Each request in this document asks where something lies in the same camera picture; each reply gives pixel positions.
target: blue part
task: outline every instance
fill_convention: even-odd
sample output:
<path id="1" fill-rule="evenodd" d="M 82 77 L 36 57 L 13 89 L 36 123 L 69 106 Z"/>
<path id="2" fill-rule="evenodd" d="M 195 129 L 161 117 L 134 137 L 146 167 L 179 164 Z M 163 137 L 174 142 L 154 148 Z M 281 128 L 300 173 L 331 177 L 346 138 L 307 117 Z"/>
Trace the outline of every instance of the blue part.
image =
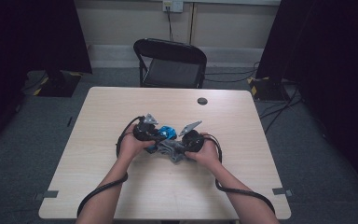
<path id="1" fill-rule="evenodd" d="M 175 129 L 168 127 L 168 126 L 162 126 L 158 130 L 159 135 L 166 137 L 167 139 L 175 139 L 176 138 L 176 131 Z"/>
<path id="2" fill-rule="evenodd" d="M 155 152 L 156 152 L 157 147 L 156 147 L 156 146 L 150 146 L 150 147 L 146 147 L 145 150 L 146 150 L 148 153 L 152 154 L 152 153 L 155 153 Z"/>

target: gray carpet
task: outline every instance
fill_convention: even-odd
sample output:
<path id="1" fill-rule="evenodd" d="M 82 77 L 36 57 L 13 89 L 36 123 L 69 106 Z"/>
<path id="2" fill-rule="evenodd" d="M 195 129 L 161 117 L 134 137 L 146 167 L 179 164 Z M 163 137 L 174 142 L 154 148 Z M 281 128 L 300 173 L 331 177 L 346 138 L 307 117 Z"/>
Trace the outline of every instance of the gray carpet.
<path id="1" fill-rule="evenodd" d="M 207 73 L 244 72 L 251 68 L 208 68 Z M 48 189 L 77 115 L 93 86 L 137 87 L 137 68 L 98 68 L 80 80 L 72 98 L 26 96 L 20 112 L 0 133 L 0 223 L 74 223 L 43 220 L 36 193 Z M 29 74 L 26 86 L 43 72 Z M 208 75 L 213 80 L 238 80 L 238 75 Z M 204 89 L 249 90 L 246 81 L 205 81 Z M 289 86 L 290 94 L 294 86 Z M 299 94 L 294 102 L 300 99 Z M 282 107 L 255 102 L 259 112 Z M 266 129 L 274 116 L 262 119 Z M 267 133 L 282 184 L 294 195 L 288 198 L 292 217 L 282 223 L 358 223 L 358 176 L 326 139 L 321 123 L 303 103 L 285 109 Z"/>

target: electrical outlet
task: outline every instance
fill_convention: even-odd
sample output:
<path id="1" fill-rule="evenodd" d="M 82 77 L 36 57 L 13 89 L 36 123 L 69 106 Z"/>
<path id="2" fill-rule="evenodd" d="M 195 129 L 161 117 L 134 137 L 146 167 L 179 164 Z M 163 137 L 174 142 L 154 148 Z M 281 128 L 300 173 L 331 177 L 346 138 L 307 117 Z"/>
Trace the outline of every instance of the electrical outlet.
<path id="1" fill-rule="evenodd" d="M 168 11 L 167 8 L 170 10 L 170 12 L 173 12 L 172 1 L 162 1 L 162 11 Z"/>
<path id="2" fill-rule="evenodd" d="M 183 12 L 183 1 L 173 1 L 173 12 Z"/>

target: chair backrest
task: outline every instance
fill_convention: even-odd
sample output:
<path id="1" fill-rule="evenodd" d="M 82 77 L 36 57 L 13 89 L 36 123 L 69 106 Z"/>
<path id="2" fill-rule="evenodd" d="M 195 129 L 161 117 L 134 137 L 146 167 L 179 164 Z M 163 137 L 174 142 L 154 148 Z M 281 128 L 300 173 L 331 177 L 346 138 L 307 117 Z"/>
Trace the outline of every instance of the chair backrest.
<path id="1" fill-rule="evenodd" d="M 167 40 L 145 38 L 135 42 L 133 49 L 142 62 L 141 56 L 174 61 L 181 63 L 196 63 L 206 66 L 207 58 L 202 50 L 192 45 Z"/>

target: baseboard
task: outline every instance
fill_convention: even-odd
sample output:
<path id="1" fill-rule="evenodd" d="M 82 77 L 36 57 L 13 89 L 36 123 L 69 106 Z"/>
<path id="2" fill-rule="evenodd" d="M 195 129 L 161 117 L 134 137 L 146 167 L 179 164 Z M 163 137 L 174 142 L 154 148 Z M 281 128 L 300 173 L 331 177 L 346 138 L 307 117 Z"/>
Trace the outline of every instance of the baseboard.
<path id="1" fill-rule="evenodd" d="M 253 67 L 259 62 L 263 49 L 229 49 L 200 47 L 208 58 L 208 67 Z M 90 45 L 91 67 L 138 67 L 132 46 Z"/>

